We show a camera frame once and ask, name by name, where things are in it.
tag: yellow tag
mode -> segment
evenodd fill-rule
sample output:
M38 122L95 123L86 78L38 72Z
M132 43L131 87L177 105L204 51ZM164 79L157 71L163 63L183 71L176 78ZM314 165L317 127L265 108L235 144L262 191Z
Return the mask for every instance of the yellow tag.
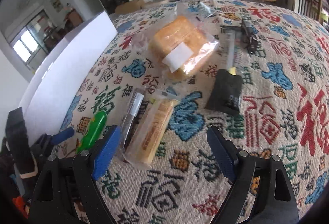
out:
M236 68L235 67L231 67L230 70L228 71L230 74L232 75L236 75Z

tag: tablecloth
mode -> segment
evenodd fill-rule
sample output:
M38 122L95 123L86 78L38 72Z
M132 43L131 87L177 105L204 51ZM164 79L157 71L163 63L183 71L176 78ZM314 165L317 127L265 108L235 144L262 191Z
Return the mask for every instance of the tablecloth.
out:
M263 158L272 154L282 158L300 217L328 180L328 32L310 18L275 6L204 2L216 10L205 21L215 38L222 27L240 26L244 18L252 22L261 41L255 54L243 51L239 62L241 113L231 117L205 109L217 70L226 59L219 51L195 76L181 83L186 94L175 107L152 169L137 170L113 159L98 180L99 191L119 224L210 223L230 188L207 144L206 131L212 125L237 148ZM198 13L195 1L184 4ZM169 3L114 21L118 35L90 70L63 122L62 129L72 126L76 133L55 149L60 158L75 155L97 111L108 114L106 132L120 124L135 87L146 86L149 93L167 89L156 64L135 52L129 42L136 32L172 13L175 6ZM257 186L255 178L240 221L250 213ZM87 221L83 212L79 216Z

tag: dining table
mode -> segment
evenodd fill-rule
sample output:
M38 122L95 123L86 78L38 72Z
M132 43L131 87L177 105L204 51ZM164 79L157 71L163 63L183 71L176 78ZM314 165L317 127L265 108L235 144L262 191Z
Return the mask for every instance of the dining table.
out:
M264 3L201 0L213 10L203 28L220 42L193 76L175 86L181 101L174 108L149 170L114 157L96 185L119 224L210 223L231 182L207 143L207 129L253 156L278 155L287 171L302 217L329 179L329 33L313 19ZM84 79L61 129L75 135L54 148L72 157L98 111L107 114L103 134L120 125L135 88L148 94L170 87L157 62L131 45L134 35L176 12L177 4L198 16L198 1L179 1L121 15L118 31ZM237 116L206 109L217 71L225 69L222 30L249 21L259 41L256 51L241 48L235 66L243 79ZM143 101L140 113L148 106ZM248 218L259 184L254 177L239 222ZM77 206L78 216L88 218Z

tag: green plastic toy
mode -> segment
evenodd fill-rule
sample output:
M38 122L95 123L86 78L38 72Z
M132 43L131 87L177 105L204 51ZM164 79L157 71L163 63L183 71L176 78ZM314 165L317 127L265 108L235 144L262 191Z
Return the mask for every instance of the green plastic toy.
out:
M89 129L86 135L84 135L79 147L77 148L77 153L83 151L84 149L90 149L94 146L106 124L106 119L107 115L105 111L99 111L94 115L89 122Z

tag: metal screw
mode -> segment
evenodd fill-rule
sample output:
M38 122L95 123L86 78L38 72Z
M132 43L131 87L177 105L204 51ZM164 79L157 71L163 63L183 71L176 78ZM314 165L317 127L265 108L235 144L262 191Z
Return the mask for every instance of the metal screw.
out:
M277 156L276 154L272 155L272 159L277 162L280 161L280 157Z
M83 151L81 151L81 156L87 156L89 154L89 150L84 149Z
M49 155L48 156L48 161L54 161L56 159L56 155Z
M241 151L239 151L239 155L241 157L247 157L248 156L248 152L246 150L241 150Z

